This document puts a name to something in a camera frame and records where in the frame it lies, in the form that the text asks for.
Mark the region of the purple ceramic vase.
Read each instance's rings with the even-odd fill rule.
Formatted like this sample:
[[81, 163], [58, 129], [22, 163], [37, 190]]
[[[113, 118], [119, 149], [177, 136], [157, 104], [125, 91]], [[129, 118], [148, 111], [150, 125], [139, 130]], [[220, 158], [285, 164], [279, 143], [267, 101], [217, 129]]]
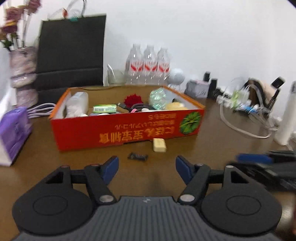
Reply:
[[37, 48], [24, 47], [11, 51], [11, 87], [16, 91], [17, 107], [31, 108], [38, 102], [38, 93], [33, 87], [36, 80]]

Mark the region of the white tall bottle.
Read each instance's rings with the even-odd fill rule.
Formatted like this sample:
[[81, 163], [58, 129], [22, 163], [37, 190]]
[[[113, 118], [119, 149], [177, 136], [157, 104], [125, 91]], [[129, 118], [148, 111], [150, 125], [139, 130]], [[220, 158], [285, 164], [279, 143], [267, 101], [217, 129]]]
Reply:
[[290, 88], [290, 94], [288, 97], [285, 112], [280, 122], [274, 140], [281, 146], [286, 146], [295, 127], [295, 81], [292, 83]]

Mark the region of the crumpled green plastic wrap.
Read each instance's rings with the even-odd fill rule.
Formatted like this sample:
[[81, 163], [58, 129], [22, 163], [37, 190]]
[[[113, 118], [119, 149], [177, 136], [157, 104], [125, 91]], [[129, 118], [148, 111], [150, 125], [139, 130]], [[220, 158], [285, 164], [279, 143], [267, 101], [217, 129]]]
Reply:
[[153, 90], [149, 95], [149, 105], [156, 110], [163, 110], [167, 103], [166, 92], [163, 88]]

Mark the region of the red cardboard box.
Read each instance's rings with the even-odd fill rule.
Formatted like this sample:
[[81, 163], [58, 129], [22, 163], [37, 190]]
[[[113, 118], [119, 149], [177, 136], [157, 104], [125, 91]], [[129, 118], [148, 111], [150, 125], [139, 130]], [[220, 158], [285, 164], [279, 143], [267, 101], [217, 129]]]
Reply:
[[153, 138], [178, 138], [196, 135], [205, 113], [205, 106], [168, 87], [164, 87], [168, 101], [176, 99], [184, 104], [185, 110], [160, 110], [129, 113], [119, 109], [115, 114], [84, 117], [66, 117], [66, 102], [77, 92], [88, 94], [88, 113], [99, 104], [117, 104], [127, 96], [136, 94], [148, 102], [150, 93], [157, 89], [153, 85], [91, 86], [69, 88], [57, 102], [50, 123], [57, 147], [60, 151], [72, 151]]

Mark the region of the left water bottle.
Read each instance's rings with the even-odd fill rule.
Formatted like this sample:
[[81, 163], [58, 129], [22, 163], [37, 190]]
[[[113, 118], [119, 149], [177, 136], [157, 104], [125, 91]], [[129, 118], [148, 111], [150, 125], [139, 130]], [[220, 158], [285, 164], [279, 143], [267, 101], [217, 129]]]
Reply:
[[125, 64], [126, 84], [137, 84], [142, 73], [143, 61], [140, 44], [133, 44]]

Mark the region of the grey tin box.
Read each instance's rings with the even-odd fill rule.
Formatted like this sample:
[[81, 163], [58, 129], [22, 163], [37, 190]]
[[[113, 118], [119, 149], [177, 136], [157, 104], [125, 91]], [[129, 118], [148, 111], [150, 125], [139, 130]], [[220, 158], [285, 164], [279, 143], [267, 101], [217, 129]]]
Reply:
[[207, 98], [210, 84], [200, 80], [189, 80], [186, 84], [184, 94], [193, 98]]

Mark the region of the red fabric rose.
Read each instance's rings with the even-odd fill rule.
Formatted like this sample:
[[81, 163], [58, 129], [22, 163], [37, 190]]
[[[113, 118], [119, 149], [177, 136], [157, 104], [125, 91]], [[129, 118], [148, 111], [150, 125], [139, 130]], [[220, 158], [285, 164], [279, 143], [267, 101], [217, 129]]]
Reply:
[[135, 104], [143, 103], [143, 101], [141, 96], [132, 94], [128, 95], [123, 103], [126, 105], [126, 107], [132, 108], [132, 106], [134, 106]]

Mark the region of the green tissue packet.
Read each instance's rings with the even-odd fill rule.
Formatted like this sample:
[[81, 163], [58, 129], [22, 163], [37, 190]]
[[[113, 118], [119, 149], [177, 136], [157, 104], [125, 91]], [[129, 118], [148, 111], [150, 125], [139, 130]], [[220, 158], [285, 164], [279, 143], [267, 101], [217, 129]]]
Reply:
[[116, 113], [117, 111], [117, 105], [116, 104], [100, 104], [93, 106], [93, 113]]

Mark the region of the clear plastic jar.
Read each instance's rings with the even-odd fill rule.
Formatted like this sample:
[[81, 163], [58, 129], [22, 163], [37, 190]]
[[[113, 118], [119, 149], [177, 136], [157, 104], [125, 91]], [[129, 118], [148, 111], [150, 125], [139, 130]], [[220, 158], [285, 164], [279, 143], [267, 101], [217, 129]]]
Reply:
[[66, 118], [86, 116], [88, 108], [88, 94], [76, 92], [66, 101]]

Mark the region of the beige eraser block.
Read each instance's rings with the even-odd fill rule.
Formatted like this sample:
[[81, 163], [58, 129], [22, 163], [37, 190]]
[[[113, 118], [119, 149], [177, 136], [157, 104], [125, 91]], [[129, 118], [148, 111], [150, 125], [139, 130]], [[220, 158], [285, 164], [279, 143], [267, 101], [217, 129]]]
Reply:
[[153, 151], [157, 153], [165, 153], [167, 150], [166, 142], [163, 138], [153, 138]]

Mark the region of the middle water bottle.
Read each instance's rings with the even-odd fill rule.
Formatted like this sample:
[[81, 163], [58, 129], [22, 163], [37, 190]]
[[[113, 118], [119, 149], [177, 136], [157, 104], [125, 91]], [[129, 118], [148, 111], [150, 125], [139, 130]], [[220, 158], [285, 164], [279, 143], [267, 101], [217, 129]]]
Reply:
[[154, 51], [154, 45], [147, 45], [143, 53], [142, 61], [144, 84], [150, 84], [157, 69], [157, 55]]

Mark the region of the dried rose bouquet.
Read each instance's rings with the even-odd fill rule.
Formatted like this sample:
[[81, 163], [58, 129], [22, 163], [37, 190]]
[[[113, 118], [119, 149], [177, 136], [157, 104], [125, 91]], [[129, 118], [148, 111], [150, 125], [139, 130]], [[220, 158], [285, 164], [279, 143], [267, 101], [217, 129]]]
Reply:
[[11, 1], [1, 1], [1, 6], [3, 4], [4, 24], [1, 26], [1, 44], [9, 52], [24, 48], [30, 20], [42, 6], [42, 1], [23, 1], [19, 6], [12, 6]]

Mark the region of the purple tissue pack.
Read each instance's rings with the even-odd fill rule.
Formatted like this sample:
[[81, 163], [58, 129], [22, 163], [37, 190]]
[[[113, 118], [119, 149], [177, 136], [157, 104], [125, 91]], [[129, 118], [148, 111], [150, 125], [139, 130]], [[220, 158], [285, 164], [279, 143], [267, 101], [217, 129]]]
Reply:
[[25, 107], [15, 108], [1, 119], [1, 166], [13, 164], [32, 132], [32, 124]]

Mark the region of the round white tin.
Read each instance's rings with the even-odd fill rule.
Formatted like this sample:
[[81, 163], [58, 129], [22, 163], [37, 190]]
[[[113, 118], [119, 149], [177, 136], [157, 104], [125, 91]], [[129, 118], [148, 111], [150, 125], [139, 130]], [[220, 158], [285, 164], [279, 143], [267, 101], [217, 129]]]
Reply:
[[142, 112], [142, 113], [155, 112], [155, 111], [156, 111], [155, 109], [148, 109], [148, 108], [142, 108], [142, 109], [141, 109], [141, 112]]

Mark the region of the water bottle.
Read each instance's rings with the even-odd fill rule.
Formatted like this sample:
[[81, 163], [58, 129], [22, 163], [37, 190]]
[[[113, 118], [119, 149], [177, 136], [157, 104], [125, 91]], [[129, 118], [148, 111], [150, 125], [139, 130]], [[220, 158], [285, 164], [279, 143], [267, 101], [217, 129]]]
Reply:
[[157, 54], [157, 76], [159, 85], [163, 85], [165, 83], [166, 77], [170, 71], [170, 62], [168, 49], [161, 47]]
[[133, 44], [125, 64], [126, 84], [137, 84], [142, 73], [143, 61], [140, 44]]
[[144, 84], [150, 84], [157, 69], [157, 55], [154, 51], [154, 45], [147, 45], [143, 53], [142, 61]]

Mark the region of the white power strip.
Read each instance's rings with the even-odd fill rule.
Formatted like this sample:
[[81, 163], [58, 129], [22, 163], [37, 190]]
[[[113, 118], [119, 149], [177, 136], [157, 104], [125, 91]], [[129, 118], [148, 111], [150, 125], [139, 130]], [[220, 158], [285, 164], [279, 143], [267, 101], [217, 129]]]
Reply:
[[272, 121], [271, 109], [264, 105], [263, 96], [255, 92], [257, 102], [253, 103], [250, 97], [250, 91], [247, 89], [234, 90], [232, 94], [222, 93], [216, 97], [216, 102], [222, 106], [222, 115], [224, 108], [229, 108], [233, 112], [253, 116], [259, 121], [265, 122], [268, 119]]

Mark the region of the small black wrapper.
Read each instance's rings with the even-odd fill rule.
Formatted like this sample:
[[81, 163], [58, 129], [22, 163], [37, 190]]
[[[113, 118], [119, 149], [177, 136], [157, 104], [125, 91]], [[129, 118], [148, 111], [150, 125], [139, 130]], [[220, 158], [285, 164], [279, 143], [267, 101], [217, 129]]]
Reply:
[[139, 153], [130, 153], [128, 155], [128, 159], [130, 160], [137, 160], [137, 161], [146, 161], [148, 159], [148, 155], [142, 155]]

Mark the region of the black paper bag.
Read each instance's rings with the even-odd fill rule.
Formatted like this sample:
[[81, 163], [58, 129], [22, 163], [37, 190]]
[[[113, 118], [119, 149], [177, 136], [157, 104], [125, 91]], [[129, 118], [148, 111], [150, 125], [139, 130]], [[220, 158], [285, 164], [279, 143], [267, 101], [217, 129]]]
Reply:
[[43, 21], [38, 42], [38, 103], [57, 103], [69, 87], [103, 85], [103, 48], [106, 15], [85, 16], [83, 1], [77, 22], [69, 21], [71, 1], [62, 19]]

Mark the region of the right water bottle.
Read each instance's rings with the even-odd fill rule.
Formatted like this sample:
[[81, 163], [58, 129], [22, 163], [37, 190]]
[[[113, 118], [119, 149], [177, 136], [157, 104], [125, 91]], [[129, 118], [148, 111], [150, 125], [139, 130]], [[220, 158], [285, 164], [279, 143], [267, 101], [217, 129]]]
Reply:
[[170, 62], [168, 49], [161, 47], [157, 54], [157, 76], [159, 85], [163, 85], [165, 83], [166, 77], [170, 71]]

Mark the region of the green binder clip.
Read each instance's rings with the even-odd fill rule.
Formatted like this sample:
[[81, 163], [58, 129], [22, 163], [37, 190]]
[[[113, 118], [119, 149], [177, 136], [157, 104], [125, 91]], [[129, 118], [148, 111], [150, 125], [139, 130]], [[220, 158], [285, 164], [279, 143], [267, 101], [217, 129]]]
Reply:
[[72, 16], [72, 17], [69, 18], [69, 21], [71, 21], [71, 22], [77, 22], [78, 19], [79, 18], [77, 16]]

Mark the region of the clear glass cup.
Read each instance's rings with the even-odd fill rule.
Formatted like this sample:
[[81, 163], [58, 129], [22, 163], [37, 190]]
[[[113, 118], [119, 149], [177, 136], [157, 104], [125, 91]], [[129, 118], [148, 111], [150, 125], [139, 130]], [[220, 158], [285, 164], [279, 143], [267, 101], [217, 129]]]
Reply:
[[120, 70], [113, 69], [109, 64], [107, 64], [107, 82], [109, 86], [125, 85], [125, 74]]

